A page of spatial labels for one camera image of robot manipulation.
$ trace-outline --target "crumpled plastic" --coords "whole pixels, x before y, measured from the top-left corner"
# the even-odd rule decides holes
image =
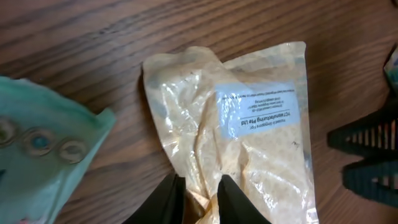
[[[292,42],[224,64],[205,47],[145,60],[152,117],[197,224],[220,223],[223,174],[271,223],[318,223],[304,54]]]
[[[116,120],[0,77],[0,223],[51,224]]]

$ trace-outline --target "grains inside bag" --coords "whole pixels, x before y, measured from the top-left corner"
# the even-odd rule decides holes
[[[310,163],[305,44],[222,64],[204,47],[144,62],[144,85],[162,146],[204,211],[230,175],[273,224],[317,223]]]

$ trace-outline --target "teal cloth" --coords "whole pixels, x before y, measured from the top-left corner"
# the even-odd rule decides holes
[[[95,115],[46,87],[0,77],[0,116],[18,125],[19,136],[29,128],[45,128],[55,142],[78,138],[88,147],[77,164],[62,161],[56,146],[44,156],[31,156],[21,138],[0,148],[0,223],[53,223],[115,124],[114,114],[105,109]]]

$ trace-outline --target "plastic packet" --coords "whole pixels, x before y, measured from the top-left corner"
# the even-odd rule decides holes
[[[51,224],[115,123],[28,80],[0,77],[0,223]]]
[[[305,44],[222,64],[204,47],[144,62],[160,141],[204,216],[220,223],[216,191],[230,175],[273,224],[318,223],[310,156]]]
[[[391,54],[390,59],[384,66],[384,71],[392,89],[398,96],[398,48]]]

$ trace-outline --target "wooden table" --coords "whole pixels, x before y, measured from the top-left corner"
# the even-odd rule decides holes
[[[389,0],[2,0],[0,73],[28,78],[118,122],[57,223],[121,223],[172,170],[160,146],[141,62],[191,45],[222,61],[304,40],[320,221],[397,223],[393,208],[341,186],[358,160],[326,133],[367,115],[388,94],[382,65],[398,40]]]

